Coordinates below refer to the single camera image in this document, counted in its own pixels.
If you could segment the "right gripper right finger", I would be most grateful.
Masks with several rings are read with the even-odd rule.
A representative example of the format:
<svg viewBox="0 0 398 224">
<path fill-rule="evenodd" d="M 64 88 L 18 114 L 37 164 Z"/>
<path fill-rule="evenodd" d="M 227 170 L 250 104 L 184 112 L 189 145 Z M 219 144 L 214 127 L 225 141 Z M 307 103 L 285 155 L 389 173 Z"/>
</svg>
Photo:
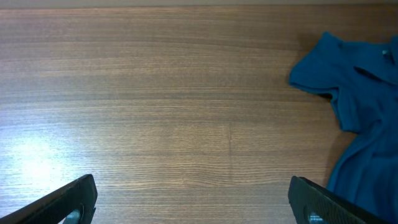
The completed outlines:
<svg viewBox="0 0 398 224">
<path fill-rule="evenodd" d="M 288 199 L 298 224 L 378 224 L 386 221 L 304 178 L 293 176 Z"/>
</svg>

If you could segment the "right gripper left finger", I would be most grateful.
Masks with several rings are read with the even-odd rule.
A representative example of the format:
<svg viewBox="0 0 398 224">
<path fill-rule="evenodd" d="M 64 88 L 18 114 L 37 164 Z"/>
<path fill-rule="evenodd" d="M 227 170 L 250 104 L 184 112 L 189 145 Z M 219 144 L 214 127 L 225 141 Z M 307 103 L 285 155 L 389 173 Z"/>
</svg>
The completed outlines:
<svg viewBox="0 0 398 224">
<path fill-rule="evenodd" d="M 1 218 L 1 224 L 90 224 L 98 197 L 94 177 L 86 174 Z"/>
</svg>

